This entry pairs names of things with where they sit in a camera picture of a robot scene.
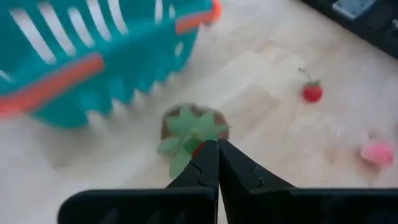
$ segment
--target strawberry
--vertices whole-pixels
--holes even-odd
[[[320,85],[320,80],[312,80],[311,76],[301,68],[299,68],[298,71],[306,74],[309,79],[309,81],[303,87],[304,99],[310,103],[318,102],[323,94],[323,90]]]
[[[205,142],[200,143],[200,145],[192,152],[192,158],[194,158],[196,156],[196,154],[198,154],[199,150],[202,149],[204,145],[205,145]]]

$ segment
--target wooden floor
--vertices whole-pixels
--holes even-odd
[[[377,131],[396,144],[398,63],[298,0],[224,0],[184,72],[92,128],[57,131],[29,118],[0,124],[0,223],[55,223],[85,189],[164,187],[163,112],[194,102],[221,110],[231,142],[299,187],[398,186],[398,167],[369,169],[356,150]],[[305,68],[321,102],[302,101]],[[220,207],[220,223],[225,223]]]

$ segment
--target teal basket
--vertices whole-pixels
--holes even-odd
[[[2,0],[0,115],[61,128],[109,115],[187,62],[212,0]]]

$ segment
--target toy strawberry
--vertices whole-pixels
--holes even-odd
[[[361,157],[377,167],[388,167],[394,162],[394,148],[388,142],[369,142],[362,148]]]
[[[312,80],[311,76],[302,68],[298,69],[298,72],[306,74],[309,81],[303,87],[303,97],[307,102],[316,103],[318,102],[323,94],[320,80]]]
[[[206,111],[197,116],[189,105],[181,108],[179,115],[166,116],[165,123],[170,133],[162,140],[158,152],[170,156],[170,178],[180,175],[191,159],[203,148],[206,141],[217,141],[226,124],[215,123],[215,112]]]

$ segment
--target pink toy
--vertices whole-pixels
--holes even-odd
[[[370,142],[361,150],[361,157],[382,168],[390,166],[394,160],[394,149],[386,142]]]

